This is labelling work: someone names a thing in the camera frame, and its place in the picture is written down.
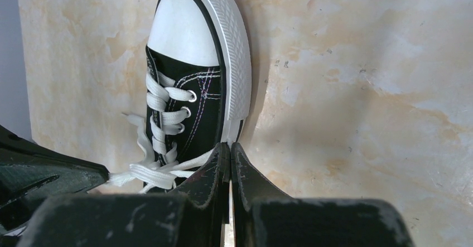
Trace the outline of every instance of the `gray surface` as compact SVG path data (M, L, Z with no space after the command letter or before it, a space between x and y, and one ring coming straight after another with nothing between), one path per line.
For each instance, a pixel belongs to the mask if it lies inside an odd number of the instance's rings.
M31 139L18 0L0 0L0 125Z

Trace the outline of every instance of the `shoe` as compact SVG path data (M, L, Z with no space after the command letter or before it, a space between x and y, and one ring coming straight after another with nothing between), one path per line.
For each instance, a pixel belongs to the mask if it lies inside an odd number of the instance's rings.
M140 179L141 193L176 187L218 142L236 142L251 96L248 38L234 0L159 0L146 55L147 116L127 116L145 158L109 180Z

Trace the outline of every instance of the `white toe cap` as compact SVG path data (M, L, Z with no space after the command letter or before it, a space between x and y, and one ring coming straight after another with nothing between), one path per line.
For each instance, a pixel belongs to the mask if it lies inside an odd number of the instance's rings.
M204 15L193 0L161 0L148 47L197 66L218 66L214 40Z

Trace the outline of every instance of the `black canvas fabric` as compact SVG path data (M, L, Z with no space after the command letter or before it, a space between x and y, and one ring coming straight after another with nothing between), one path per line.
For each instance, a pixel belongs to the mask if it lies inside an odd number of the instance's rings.
M167 112L175 112L186 106L191 111L191 116L186 118L182 124L185 126L183 133L166 136L166 147L169 151L172 142L177 143L177 160L182 163L196 158L211 150L220 141L223 122L220 121L221 112L225 107L225 99L222 99L222 77L225 74L220 66L202 67L187 64L170 57L161 55L147 47L149 69L151 75L157 77L160 71L167 77L173 79L174 87L182 90L192 90L197 96L197 101L177 101L170 99L167 104ZM148 107L147 120L153 115L158 124L159 115ZM147 122L146 133L152 139L151 125ZM164 165L163 157L155 153L155 158Z

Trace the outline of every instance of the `black canvas sneaker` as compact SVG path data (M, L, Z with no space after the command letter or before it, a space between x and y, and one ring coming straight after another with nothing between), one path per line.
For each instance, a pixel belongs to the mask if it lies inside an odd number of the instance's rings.
M248 116L248 38L234 0L159 0L146 47L146 120L138 126L143 161L111 174L169 190L209 158L217 142L238 140Z

